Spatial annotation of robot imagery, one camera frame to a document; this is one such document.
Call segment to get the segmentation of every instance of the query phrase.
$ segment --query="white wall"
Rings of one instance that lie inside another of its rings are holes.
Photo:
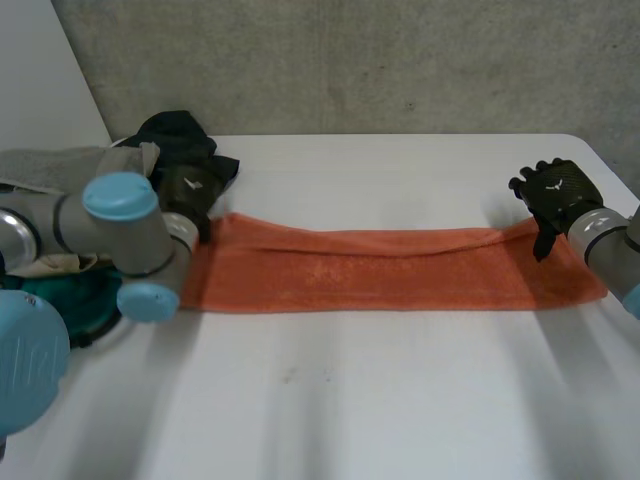
[[[1,0],[0,149],[109,142],[49,0]]]

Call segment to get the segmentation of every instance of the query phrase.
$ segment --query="white table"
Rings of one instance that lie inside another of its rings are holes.
[[[611,208],[636,198],[566,135],[221,137],[220,206],[312,229],[506,226],[526,165],[571,158]],[[630,479],[640,324],[611,297],[546,312],[182,313],[76,352],[9,439],[0,478]]]

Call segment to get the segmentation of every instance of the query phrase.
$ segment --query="pile of clothes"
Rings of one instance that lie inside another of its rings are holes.
[[[216,149],[216,142],[188,111],[162,112],[115,148],[0,152],[0,192],[78,193],[93,178],[118,171],[145,175],[157,191],[171,188],[166,182],[163,186],[162,180],[176,169],[207,172],[226,188],[237,175],[239,162],[216,155]],[[180,208],[190,209],[189,217],[197,218],[200,240],[208,241],[208,212],[185,204]],[[41,257],[2,279],[2,288],[23,290],[51,303],[65,321],[72,347],[91,345],[117,324],[116,292],[121,284],[105,252]]]

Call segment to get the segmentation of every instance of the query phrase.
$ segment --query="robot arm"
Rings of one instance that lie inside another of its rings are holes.
[[[524,200],[540,233],[534,255],[541,261],[564,234],[623,306],[640,319],[640,208],[631,219],[606,208],[589,178],[568,160],[539,162],[520,171],[509,188]]]
[[[118,308],[133,321],[173,317],[197,239],[194,223],[163,214],[147,179],[133,173],[96,178],[82,194],[0,197],[5,271],[41,255],[106,253],[124,278]]]
[[[198,189],[186,174],[197,175]],[[160,199],[146,178],[125,172],[94,179],[82,194],[0,195],[0,274],[42,255],[105,253],[123,276],[117,293],[122,314],[136,322],[171,319],[192,248],[199,237],[208,238],[206,212],[223,184],[191,166],[165,177]],[[6,437],[53,403],[69,337],[58,312],[41,298],[0,290],[0,304],[1,460]]]

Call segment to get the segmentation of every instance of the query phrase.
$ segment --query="glove logo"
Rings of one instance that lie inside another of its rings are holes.
[[[558,191],[560,191],[560,187],[561,186],[562,186],[562,178],[560,179],[560,181],[558,182],[557,185],[552,185],[550,187],[544,187],[544,188],[546,188],[547,190],[558,190]]]
[[[189,185],[189,188],[191,190],[195,190],[197,188],[202,188],[202,184],[198,181],[192,182],[191,180],[189,180],[187,177],[184,177],[184,183],[186,183],[187,185]]]

